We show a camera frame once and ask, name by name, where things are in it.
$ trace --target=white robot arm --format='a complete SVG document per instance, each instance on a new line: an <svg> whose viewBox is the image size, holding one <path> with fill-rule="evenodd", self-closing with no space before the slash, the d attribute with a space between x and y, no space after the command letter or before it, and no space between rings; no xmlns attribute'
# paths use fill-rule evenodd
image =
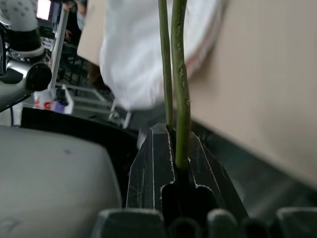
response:
<svg viewBox="0 0 317 238"><path fill-rule="evenodd" d="M0 112L32 92L46 89L51 81L51 70L41 62L45 52L36 12L37 0L0 0L0 23L10 45L8 54L2 49L2 61L7 65L6 74L0 77Z"/></svg>

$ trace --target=white cloth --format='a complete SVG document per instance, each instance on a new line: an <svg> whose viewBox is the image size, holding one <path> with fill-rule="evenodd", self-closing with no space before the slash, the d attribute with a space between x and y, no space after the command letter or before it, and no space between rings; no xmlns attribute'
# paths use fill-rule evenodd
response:
<svg viewBox="0 0 317 238"><path fill-rule="evenodd" d="M225 0L188 0L184 48L188 76L198 69L218 34ZM169 33L173 0L167 0ZM126 110L164 100L158 0L108 0L100 53L105 84Z"/></svg>

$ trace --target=gray surface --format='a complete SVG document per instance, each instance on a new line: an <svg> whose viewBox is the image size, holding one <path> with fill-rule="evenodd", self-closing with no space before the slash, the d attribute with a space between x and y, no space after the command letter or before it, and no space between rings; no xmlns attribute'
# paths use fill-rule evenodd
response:
<svg viewBox="0 0 317 238"><path fill-rule="evenodd" d="M234 144L216 135L210 140L208 147L226 168L250 217L271 220L278 208L293 206L311 191Z"/></svg>
<svg viewBox="0 0 317 238"><path fill-rule="evenodd" d="M121 197L105 148L0 126L0 237L86 238Z"/></svg>

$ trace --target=cardboard surface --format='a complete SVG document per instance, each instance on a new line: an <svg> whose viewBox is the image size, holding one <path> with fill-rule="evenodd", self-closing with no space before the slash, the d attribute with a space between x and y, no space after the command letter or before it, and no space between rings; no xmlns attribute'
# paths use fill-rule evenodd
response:
<svg viewBox="0 0 317 238"><path fill-rule="evenodd" d="M84 31L77 54L99 65L100 48L104 38L106 0L89 0Z"/></svg>
<svg viewBox="0 0 317 238"><path fill-rule="evenodd" d="M78 50L94 63L103 2L90 0ZM316 9L316 0L230 0L217 44L190 81L194 119L314 187Z"/></svg>

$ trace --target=green stem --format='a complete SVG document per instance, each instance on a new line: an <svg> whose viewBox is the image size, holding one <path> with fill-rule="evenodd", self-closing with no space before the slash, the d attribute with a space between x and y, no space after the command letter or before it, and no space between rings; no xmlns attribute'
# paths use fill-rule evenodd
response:
<svg viewBox="0 0 317 238"><path fill-rule="evenodd" d="M177 99L176 166L187 170L190 135L190 99L184 59L184 20L187 0L174 0L172 15L172 62Z"/></svg>
<svg viewBox="0 0 317 238"><path fill-rule="evenodd" d="M158 0L160 45L163 60L164 97L166 126L169 132L173 130L173 89L170 65L169 33L166 0Z"/></svg>

